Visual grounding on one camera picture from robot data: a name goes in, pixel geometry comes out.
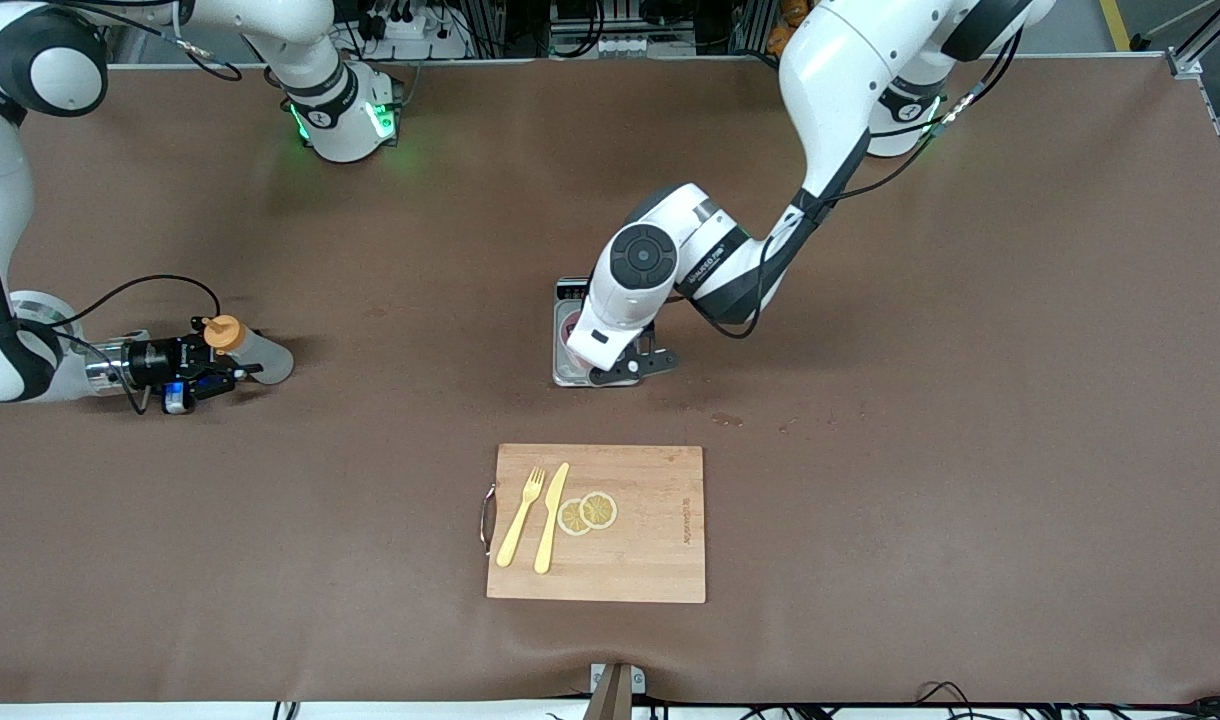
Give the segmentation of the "clear sauce bottle orange cap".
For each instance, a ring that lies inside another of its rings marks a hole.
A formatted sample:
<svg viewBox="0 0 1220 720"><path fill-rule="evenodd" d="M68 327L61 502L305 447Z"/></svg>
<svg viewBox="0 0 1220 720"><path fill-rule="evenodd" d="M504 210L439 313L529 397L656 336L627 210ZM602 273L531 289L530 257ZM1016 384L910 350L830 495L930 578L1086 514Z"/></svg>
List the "clear sauce bottle orange cap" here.
<svg viewBox="0 0 1220 720"><path fill-rule="evenodd" d="M231 358L242 366L259 365L261 370L253 380L262 384L277 384L290 377L294 356L285 347L253 331L249 325L231 315L203 319L203 340L218 355Z"/></svg>

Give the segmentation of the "silver digital kitchen scale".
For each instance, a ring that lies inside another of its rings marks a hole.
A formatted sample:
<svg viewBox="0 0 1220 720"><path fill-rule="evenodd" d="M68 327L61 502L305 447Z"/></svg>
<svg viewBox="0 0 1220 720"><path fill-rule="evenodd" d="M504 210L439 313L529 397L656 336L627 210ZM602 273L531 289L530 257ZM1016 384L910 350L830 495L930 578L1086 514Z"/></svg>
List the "silver digital kitchen scale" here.
<svg viewBox="0 0 1220 720"><path fill-rule="evenodd" d="M566 388L616 388L632 387L640 383L640 380L614 381L604 386L595 386L590 381L593 366L587 365L578 358L569 354L570 332L578 322L583 306L587 288L590 282L587 277L562 277L554 286L554 301L551 301L551 382Z"/></svg>

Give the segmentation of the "aluminium frame bracket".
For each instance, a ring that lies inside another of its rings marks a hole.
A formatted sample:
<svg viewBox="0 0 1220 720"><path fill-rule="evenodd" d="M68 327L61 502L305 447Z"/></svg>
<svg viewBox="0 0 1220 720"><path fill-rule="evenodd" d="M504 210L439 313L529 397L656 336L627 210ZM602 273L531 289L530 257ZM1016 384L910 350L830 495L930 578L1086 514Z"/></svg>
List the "aluminium frame bracket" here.
<svg viewBox="0 0 1220 720"><path fill-rule="evenodd" d="M1200 0L1194 9L1177 15L1174 22L1182 23L1185 20L1199 20L1199 22L1177 46L1168 49L1169 65L1174 78L1177 79L1199 77L1203 72L1200 59L1204 59L1220 41L1220 0Z"/></svg>

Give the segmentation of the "white socket strip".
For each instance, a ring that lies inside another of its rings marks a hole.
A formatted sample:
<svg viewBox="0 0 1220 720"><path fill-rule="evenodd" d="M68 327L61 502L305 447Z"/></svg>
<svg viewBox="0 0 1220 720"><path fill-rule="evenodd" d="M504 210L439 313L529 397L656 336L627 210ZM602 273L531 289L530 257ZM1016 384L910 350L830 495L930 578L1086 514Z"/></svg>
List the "white socket strip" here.
<svg viewBox="0 0 1220 720"><path fill-rule="evenodd" d="M597 59L671 59L693 56L691 38L677 35L605 35L597 44Z"/></svg>

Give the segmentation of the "yellow plastic knife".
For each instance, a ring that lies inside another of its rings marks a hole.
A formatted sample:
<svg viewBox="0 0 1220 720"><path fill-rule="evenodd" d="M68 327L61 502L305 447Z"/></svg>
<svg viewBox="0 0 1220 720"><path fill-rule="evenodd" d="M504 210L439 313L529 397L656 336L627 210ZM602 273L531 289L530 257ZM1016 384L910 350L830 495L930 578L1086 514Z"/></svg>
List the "yellow plastic knife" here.
<svg viewBox="0 0 1220 720"><path fill-rule="evenodd" d="M569 477L570 464L562 463L551 477L549 486L547 486L547 495L543 498L545 502L547 517L545 524L543 524L540 544L538 544L534 555L534 571L536 574L549 574L551 567L551 553L554 553L555 535L558 530L558 520L560 517L560 506L562 505L562 492Z"/></svg>

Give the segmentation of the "yellow plastic fork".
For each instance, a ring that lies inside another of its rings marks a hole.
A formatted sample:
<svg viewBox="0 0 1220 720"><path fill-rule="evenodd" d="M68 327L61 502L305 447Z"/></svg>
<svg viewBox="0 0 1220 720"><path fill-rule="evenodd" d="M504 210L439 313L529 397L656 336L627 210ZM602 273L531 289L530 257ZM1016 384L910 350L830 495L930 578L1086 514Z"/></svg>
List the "yellow plastic fork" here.
<svg viewBox="0 0 1220 720"><path fill-rule="evenodd" d="M509 567L514 561L514 556L517 556L520 537L522 537L523 530L526 527L526 519L528 516L531 506L533 505L534 502L537 502L537 498L540 497L540 491L543 488L543 482L545 482L545 478L547 478L547 471L543 470L542 467L533 467L531 473L528 475L528 478L526 480L522 491L520 491L520 502L517 513L514 514L514 517L511 519L511 524L506 530L504 539L501 539L499 552L497 552L497 559L495 559L497 566Z"/></svg>

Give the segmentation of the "wooden cutting board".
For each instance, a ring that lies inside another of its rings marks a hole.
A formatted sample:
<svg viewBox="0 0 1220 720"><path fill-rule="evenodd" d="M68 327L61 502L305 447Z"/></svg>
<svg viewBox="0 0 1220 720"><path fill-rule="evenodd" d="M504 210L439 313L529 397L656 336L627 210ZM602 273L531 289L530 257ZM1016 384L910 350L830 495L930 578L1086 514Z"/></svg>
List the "wooden cutting board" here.
<svg viewBox="0 0 1220 720"><path fill-rule="evenodd" d="M562 502L601 491L615 498L609 528L573 537L558 527L549 574L536 574L547 486L570 464ZM533 467L547 471L529 509L517 556L495 564ZM492 600L702 603L706 600L703 452L697 445L518 445L497 450L497 532L486 594Z"/></svg>

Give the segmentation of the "white power strip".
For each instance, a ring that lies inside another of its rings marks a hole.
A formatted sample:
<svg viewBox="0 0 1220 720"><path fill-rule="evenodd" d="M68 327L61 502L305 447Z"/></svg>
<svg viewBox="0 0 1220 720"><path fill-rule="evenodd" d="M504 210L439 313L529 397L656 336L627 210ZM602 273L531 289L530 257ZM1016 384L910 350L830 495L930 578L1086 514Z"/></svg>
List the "white power strip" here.
<svg viewBox="0 0 1220 720"><path fill-rule="evenodd" d="M359 59L375 61L476 59L464 13L444 0L357 0L346 31Z"/></svg>

